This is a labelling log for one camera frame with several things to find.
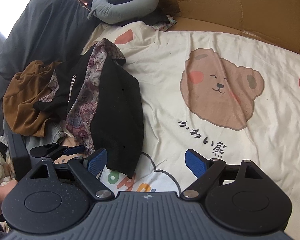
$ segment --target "bear face print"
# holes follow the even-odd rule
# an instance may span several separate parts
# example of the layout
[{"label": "bear face print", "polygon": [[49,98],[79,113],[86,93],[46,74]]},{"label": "bear face print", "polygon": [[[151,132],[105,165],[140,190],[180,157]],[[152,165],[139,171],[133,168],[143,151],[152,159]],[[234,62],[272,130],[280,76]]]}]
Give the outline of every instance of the bear face print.
[{"label": "bear face print", "polygon": [[247,127],[254,100],[263,89],[258,71],[237,67],[212,49],[191,51],[180,82],[182,97],[192,113],[233,130]]}]

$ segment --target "brown shirt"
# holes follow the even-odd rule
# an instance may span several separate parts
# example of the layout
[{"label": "brown shirt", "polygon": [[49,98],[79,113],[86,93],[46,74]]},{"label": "brown shirt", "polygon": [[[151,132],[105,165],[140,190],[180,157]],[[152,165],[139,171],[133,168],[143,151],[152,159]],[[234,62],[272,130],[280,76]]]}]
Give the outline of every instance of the brown shirt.
[{"label": "brown shirt", "polygon": [[33,109],[33,103],[51,92],[48,83],[59,64],[44,66],[42,61],[35,60],[12,78],[3,97],[3,113],[14,133],[44,137],[51,114]]}]

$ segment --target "bedsheet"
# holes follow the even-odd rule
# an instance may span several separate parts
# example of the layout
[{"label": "bedsheet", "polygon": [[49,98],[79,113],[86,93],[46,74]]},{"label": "bedsheet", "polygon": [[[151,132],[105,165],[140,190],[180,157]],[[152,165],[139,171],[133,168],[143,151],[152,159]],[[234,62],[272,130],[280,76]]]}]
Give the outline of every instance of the bedsheet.
[{"label": "bedsheet", "polygon": [[196,180],[192,148],[228,164],[255,162],[289,196],[286,233],[300,240],[300,55],[228,33],[160,32],[141,22],[100,25],[140,84],[145,140],[135,175],[105,168],[118,191],[176,191]]}]

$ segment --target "metal rivet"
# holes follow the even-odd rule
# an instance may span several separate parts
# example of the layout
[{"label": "metal rivet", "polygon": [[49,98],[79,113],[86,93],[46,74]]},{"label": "metal rivet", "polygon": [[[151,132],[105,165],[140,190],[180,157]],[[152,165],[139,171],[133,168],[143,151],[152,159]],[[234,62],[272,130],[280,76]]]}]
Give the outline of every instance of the metal rivet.
[{"label": "metal rivet", "polygon": [[96,196],[98,198],[107,198],[111,196],[111,192],[109,190],[103,189],[96,192]]},{"label": "metal rivet", "polygon": [[186,197],[186,198],[195,198],[197,196],[199,196],[199,193],[195,190],[186,190],[183,195]]}]

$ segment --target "gray neck pillow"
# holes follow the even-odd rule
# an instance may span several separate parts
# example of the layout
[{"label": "gray neck pillow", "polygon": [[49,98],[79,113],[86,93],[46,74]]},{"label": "gray neck pillow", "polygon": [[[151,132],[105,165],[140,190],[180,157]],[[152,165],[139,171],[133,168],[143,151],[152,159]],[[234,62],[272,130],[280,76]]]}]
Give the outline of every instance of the gray neck pillow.
[{"label": "gray neck pillow", "polygon": [[122,4],[111,4],[109,0],[93,0],[92,15],[108,24],[116,24],[134,18],[142,18],[152,13],[158,6],[159,0],[132,0]]}]

